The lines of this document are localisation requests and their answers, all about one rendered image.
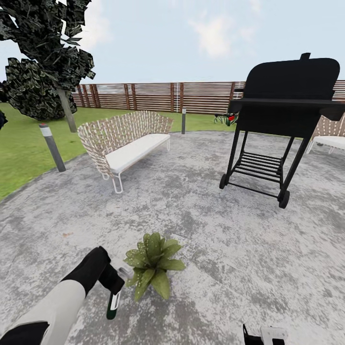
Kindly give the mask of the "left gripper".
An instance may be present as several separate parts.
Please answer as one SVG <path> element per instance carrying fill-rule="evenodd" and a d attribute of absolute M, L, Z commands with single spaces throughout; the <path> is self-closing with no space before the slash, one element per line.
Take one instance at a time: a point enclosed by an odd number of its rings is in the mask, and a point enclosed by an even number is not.
<path fill-rule="evenodd" d="M 125 281 L 123 280 L 123 278 L 117 275 L 117 272 L 115 271 L 114 268 L 112 268 L 110 275 L 106 279 L 99 280 L 99 282 L 106 289 L 109 289 L 115 296 L 117 295 L 118 292 L 121 291 L 121 288 L 125 284 Z"/>

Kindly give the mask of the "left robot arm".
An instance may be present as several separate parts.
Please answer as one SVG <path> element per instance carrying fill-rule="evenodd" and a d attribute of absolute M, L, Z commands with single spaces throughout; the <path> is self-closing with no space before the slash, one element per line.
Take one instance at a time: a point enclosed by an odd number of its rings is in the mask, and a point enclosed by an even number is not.
<path fill-rule="evenodd" d="M 112 266 L 105 249 L 95 247 L 69 269 L 65 277 L 36 306 L 20 317 L 0 338 L 0 345 L 64 345 L 77 314 L 97 280 L 115 296 L 134 270 L 124 261 Z"/>

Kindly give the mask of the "insectifuge atomizer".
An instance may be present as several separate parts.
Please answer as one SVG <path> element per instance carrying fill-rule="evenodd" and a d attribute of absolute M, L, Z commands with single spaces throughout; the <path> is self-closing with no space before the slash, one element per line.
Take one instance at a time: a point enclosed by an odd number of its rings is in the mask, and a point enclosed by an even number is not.
<path fill-rule="evenodd" d="M 120 296 L 120 292 L 118 292 L 116 296 L 113 293 L 110 294 L 110 299 L 109 299 L 109 304 L 108 304 L 108 309 L 107 309 L 107 314 L 106 314 L 106 318 L 108 320 L 115 318 L 117 306 L 119 302 L 119 296 Z"/>

